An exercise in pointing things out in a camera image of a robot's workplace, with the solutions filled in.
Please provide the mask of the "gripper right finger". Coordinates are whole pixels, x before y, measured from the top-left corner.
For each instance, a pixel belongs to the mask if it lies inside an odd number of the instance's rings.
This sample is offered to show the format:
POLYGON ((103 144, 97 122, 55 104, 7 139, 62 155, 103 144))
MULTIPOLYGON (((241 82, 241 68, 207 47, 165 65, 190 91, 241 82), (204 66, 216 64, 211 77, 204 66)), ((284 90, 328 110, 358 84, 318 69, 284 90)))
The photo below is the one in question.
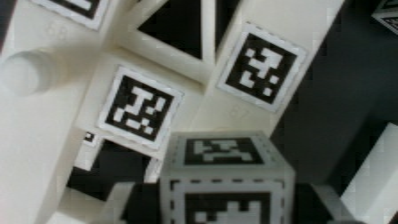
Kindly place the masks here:
POLYGON ((310 187, 332 217, 326 224, 362 224, 353 218, 332 187, 325 184, 312 184, 310 187))

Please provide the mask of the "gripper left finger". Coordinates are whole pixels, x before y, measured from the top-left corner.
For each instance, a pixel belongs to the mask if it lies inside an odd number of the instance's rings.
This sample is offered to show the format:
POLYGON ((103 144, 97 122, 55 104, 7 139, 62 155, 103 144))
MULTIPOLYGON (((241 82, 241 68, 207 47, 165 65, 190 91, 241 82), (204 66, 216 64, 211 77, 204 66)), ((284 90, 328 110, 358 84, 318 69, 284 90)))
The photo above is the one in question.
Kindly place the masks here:
POLYGON ((127 199, 133 192, 133 188, 133 182, 119 182, 113 185, 99 216, 94 219, 94 224, 126 224, 126 221, 120 219, 120 217, 127 205, 127 199))

